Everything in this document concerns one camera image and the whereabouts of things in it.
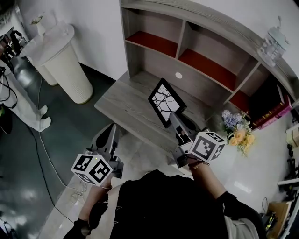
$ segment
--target white cube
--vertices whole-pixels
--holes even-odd
[[[226,140],[222,139],[218,134],[214,132],[200,132],[197,134],[189,153],[205,162],[210,162],[218,158],[225,145]]]
[[[100,186],[113,169],[101,155],[78,155],[72,168],[82,181]]]

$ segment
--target white cable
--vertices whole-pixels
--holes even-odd
[[[43,77],[41,78],[41,84],[40,84],[40,86],[39,86],[39,91],[38,91],[37,109],[39,108],[39,98],[40,98],[40,92],[41,92],[41,88],[42,88],[42,83],[43,83]],[[72,198],[74,198],[74,197],[73,197],[74,195],[76,196],[76,202],[78,201],[78,196],[79,196],[79,197],[82,197],[83,201],[85,202],[83,196],[84,196],[84,193],[85,193],[86,190],[87,190],[87,185],[86,185],[86,183],[83,182],[82,180],[80,181],[80,182],[83,182],[84,186],[82,186],[82,191],[79,191],[78,189],[69,187],[69,186],[67,186],[64,182],[62,182],[60,176],[58,175],[58,173],[57,173],[57,171],[56,171],[55,166],[53,165],[53,163],[52,163],[52,161],[51,161],[51,159],[50,159],[50,157],[49,157],[49,155],[48,155],[48,152],[47,152],[47,150],[46,150],[46,146],[45,146],[45,144],[44,144],[44,142],[43,142],[43,140],[42,140],[41,132],[39,132],[39,138],[41,139],[41,142],[42,142],[42,144],[43,144],[43,149],[44,149],[44,151],[45,151],[45,153],[46,153],[46,155],[47,155],[47,157],[48,157],[48,159],[49,159],[49,162],[50,162],[51,166],[53,167],[53,169],[54,169],[54,171],[55,171],[55,173],[56,173],[56,175],[57,175],[59,181],[61,182],[61,184],[62,184],[63,186],[65,186],[66,188],[73,189],[73,190],[77,191],[77,193],[74,193],[74,194],[72,194],[72,196],[71,196]]]

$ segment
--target white trousers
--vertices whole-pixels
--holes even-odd
[[[9,86],[14,90],[18,97],[17,105],[14,109],[10,109],[14,112],[25,124],[31,128],[39,131],[41,129],[41,116],[34,105],[34,103],[29,98],[27,92],[19,84],[19,82],[14,77],[13,73],[6,75]],[[1,82],[7,85],[4,76],[1,77]],[[9,89],[3,85],[0,85],[0,100],[7,99],[9,96]],[[12,107],[16,103],[15,94],[10,91],[10,97],[8,100],[1,102],[7,107]]]

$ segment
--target floor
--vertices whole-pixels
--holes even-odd
[[[236,195],[238,199],[262,212],[262,201],[279,201],[284,198],[277,187],[277,182],[284,178],[286,173],[287,148],[284,133],[291,116],[281,118],[262,131],[254,132],[257,140],[252,147],[248,158],[238,153],[233,146],[226,146],[220,157],[211,164],[211,167],[225,185],[226,189]],[[182,175],[180,171],[168,165],[168,158],[154,148],[143,143],[131,134],[120,139],[117,155],[124,162],[123,178],[113,179],[113,186],[126,180],[141,178],[146,172],[159,169],[168,176]],[[74,176],[70,183],[72,187],[80,189],[79,179]],[[71,201],[73,191],[65,189],[57,202],[57,207],[71,220],[78,218],[83,206],[83,199]],[[45,227],[41,232],[41,239],[61,239],[72,228],[72,223],[57,210],[50,214]]]
[[[23,81],[30,98],[37,103],[41,76],[24,63],[15,68],[18,79]],[[88,147],[95,132],[111,123],[98,112],[94,103],[113,84],[113,80],[88,67],[83,69],[94,88],[93,98],[84,105],[77,105],[60,86],[43,82],[40,106],[47,105],[51,126],[42,132],[48,153],[62,180],[68,184],[73,173],[70,168],[74,159]],[[38,151],[45,178],[53,201],[56,203],[64,186],[53,171],[42,145]],[[25,125],[13,117],[10,135],[0,137],[0,217],[17,230],[20,239],[37,238],[53,205],[45,188],[32,135]]]

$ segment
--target pink book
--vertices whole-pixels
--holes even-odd
[[[268,125],[272,124],[279,118],[283,117],[285,114],[287,114],[289,111],[291,111],[292,105],[289,96],[287,96],[287,103],[285,106],[282,108],[282,111],[279,112],[277,115],[275,115],[273,118],[269,119],[267,122],[263,123],[261,126],[258,127],[258,129],[263,129],[267,127]]]

